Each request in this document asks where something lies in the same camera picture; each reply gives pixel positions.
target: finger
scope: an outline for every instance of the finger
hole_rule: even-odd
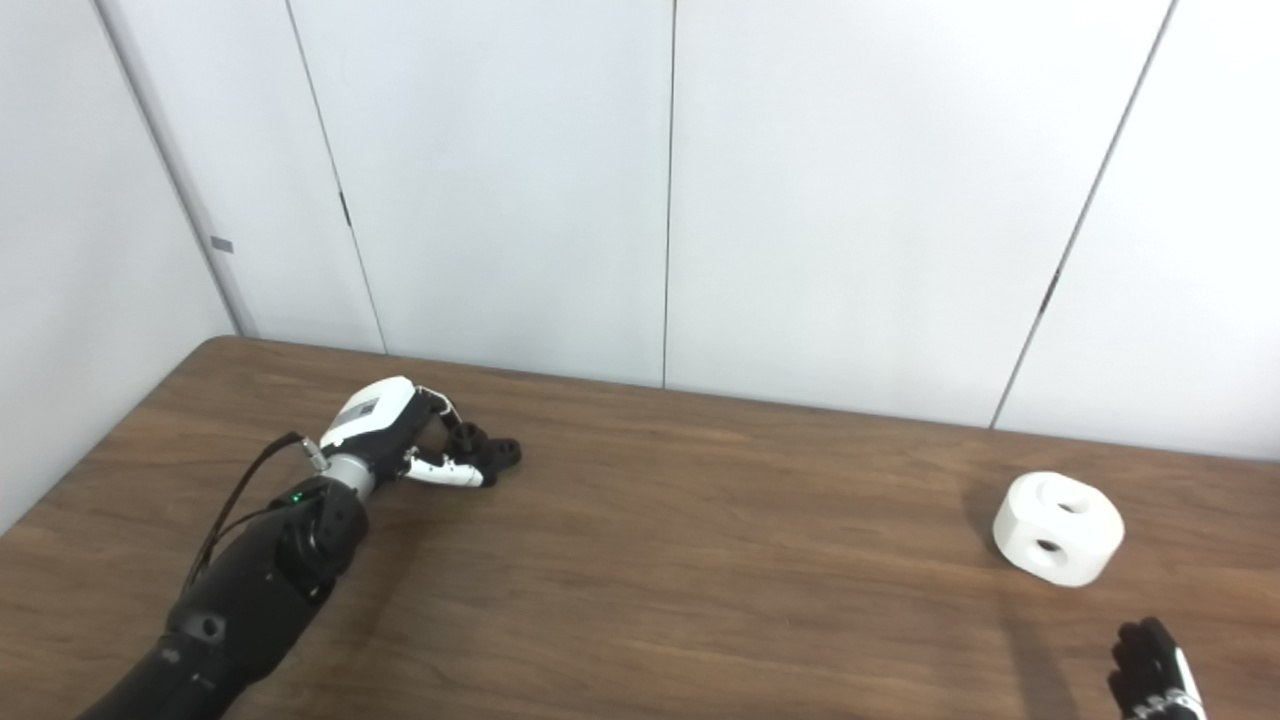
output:
[[[1138,706],[1134,702],[1134,694],[1129,683],[1124,679],[1120,673],[1111,673],[1107,675],[1107,685],[1111,688],[1111,697],[1116,700],[1116,705],[1120,707],[1120,717],[1129,717],[1133,715],[1133,708]]]
[[[1111,647],[1111,657],[1137,697],[1165,694],[1165,685],[1151,655],[1140,646],[1119,642]]]
[[[1165,624],[1156,618],[1147,618],[1142,621],[1142,630],[1146,634],[1147,647],[1160,664],[1160,679],[1166,687],[1185,687],[1183,673],[1178,666],[1178,643],[1169,634]]]

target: white wall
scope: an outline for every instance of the white wall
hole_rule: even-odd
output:
[[[681,3],[668,387],[989,424],[1166,8]]]
[[[660,383],[671,0],[293,10],[388,350]]]
[[[90,3],[0,3],[0,532],[230,332]]]
[[[1280,460],[1277,37],[1178,4],[997,427]]]
[[[284,0],[97,0],[247,334],[383,351]]]

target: black fingertip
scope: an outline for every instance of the black fingertip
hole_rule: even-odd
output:
[[[1120,708],[1120,717],[1128,717],[1133,712],[1133,693],[1129,692],[1129,683],[1125,682],[1124,675],[1120,673],[1111,673],[1107,675],[1107,687],[1111,688],[1111,697],[1116,701],[1116,707]]]

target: hole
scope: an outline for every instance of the hole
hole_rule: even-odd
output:
[[[1080,515],[1089,511],[1087,488],[1066,478],[1046,480],[1041,484],[1038,495],[1041,502],[1062,512]]]
[[[1038,539],[1032,548],[1032,560],[1046,568],[1066,565],[1066,551],[1053,541]]]

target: wooden table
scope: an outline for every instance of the wooden table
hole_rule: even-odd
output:
[[[230,717],[1114,717],[1112,633],[1147,614],[1215,719],[1280,707],[1280,466],[220,338],[0,538],[0,716],[74,716],[114,683],[257,451],[393,374],[524,464],[380,491],[333,600]],[[306,469],[273,460],[241,507]],[[1036,469],[1125,515],[1088,588],[991,546]]]

